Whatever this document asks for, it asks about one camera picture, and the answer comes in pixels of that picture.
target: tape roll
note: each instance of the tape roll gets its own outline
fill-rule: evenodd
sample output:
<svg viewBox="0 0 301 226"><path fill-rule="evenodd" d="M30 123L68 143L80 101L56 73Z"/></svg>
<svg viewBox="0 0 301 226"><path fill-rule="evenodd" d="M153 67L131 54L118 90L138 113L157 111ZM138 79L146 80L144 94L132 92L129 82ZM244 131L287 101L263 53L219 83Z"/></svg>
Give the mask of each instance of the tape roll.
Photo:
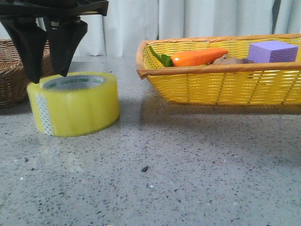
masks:
<svg viewBox="0 0 301 226"><path fill-rule="evenodd" d="M53 75L30 83L27 92L37 129L52 136L94 133L120 114L117 79L109 73Z"/></svg>

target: tape core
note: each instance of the tape core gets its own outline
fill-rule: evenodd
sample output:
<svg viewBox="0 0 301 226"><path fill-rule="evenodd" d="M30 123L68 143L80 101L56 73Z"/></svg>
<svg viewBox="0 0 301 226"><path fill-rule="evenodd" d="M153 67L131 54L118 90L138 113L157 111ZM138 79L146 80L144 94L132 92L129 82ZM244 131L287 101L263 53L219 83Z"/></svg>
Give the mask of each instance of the tape core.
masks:
<svg viewBox="0 0 301 226"><path fill-rule="evenodd" d="M81 74L56 78L42 84L42 89L74 90L87 89L101 85L105 78L96 75Z"/></svg>

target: yellow basket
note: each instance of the yellow basket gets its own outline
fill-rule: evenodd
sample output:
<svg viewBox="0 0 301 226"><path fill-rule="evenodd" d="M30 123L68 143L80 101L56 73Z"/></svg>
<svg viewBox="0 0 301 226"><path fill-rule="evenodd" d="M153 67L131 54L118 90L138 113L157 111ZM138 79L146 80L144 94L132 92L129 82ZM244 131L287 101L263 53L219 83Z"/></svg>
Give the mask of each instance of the yellow basket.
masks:
<svg viewBox="0 0 301 226"><path fill-rule="evenodd" d="M230 57L247 58L253 42L279 40L299 47L296 62L242 65L201 65L165 68L150 52L226 48ZM137 72L167 101L202 105L301 104L301 34L200 37L142 41L136 55Z"/></svg>

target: purple sponge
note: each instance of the purple sponge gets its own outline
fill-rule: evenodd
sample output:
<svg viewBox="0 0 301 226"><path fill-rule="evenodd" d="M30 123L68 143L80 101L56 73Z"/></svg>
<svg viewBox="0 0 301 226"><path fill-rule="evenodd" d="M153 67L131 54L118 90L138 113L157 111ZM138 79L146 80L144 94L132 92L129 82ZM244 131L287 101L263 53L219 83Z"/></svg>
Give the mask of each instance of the purple sponge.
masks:
<svg viewBox="0 0 301 226"><path fill-rule="evenodd" d="M250 45L248 60L254 63L294 62L298 46L281 41L264 41Z"/></svg>

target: brown wicker basket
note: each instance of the brown wicker basket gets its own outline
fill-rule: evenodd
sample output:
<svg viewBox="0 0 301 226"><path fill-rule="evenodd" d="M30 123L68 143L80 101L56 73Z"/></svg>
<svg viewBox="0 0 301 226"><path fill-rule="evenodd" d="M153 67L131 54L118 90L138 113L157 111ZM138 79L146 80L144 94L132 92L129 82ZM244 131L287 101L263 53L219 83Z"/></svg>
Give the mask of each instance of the brown wicker basket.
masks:
<svg viewBox="0 0 301 226"><path fill-rule="evenodd" d="M49 54L49 45L45 45L42 76L54 74ZM0 108L12 107L27 97L26 78L22 61L11 39L0 40Z"/></svg>

